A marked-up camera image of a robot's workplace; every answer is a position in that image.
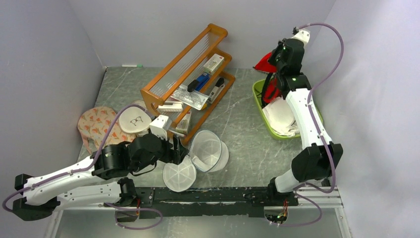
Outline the red black bra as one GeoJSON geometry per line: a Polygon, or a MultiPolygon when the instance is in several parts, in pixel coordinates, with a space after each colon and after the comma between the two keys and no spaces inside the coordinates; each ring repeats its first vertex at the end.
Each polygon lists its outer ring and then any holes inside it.
{"type": "Polygon", "coordinates": [[[272,53],[266,54],[255,66],[254,69],[257,71],[261,71],[263,73],[267,73],[267,76],[264,80],[264,84],[262,87],[261,95],[261,103],[262,107],[265,107],[275,98],[281,96],[281,91],[277,87],[277,78],[273,77],[274,73],[276,72],[276,67],[269,63],[269,59],[271,58],[272,53]]]}

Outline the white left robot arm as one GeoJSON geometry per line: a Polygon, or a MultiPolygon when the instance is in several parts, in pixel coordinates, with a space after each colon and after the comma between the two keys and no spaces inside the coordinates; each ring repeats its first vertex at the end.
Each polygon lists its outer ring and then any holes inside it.
{"type": "Polygon", "coordinates": [[[54,211],[92,203],[117,207],[133,205],[139,197],[128,175],[141,176],[141,170],[158,161],[179,165],[189,150],[178,136],[173,141],[153,134],[105,146],[76,164],[48,175],[20,174],[14,187],[21,195],[4,210],[23,221],[49,217],[54,211]]]}

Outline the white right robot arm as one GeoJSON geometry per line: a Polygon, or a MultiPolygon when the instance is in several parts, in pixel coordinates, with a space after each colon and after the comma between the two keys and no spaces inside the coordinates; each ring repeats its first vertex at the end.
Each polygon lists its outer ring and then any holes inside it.
{"type": "Polygon", "coordinates": [[[290,193],[310,184],[311,180],[331,178],[336,185],[336,167],[343,155],[341,144],[326,132],[313,102],[308,78],[301,72],[305,43],[297,38],[283,39],[272,52],[269,63],[276,67],[276,86],[291,108],[300,132],[302,151],[292,160],[291,168],[272,178],[267,199],[280,205],[290,193]]]}

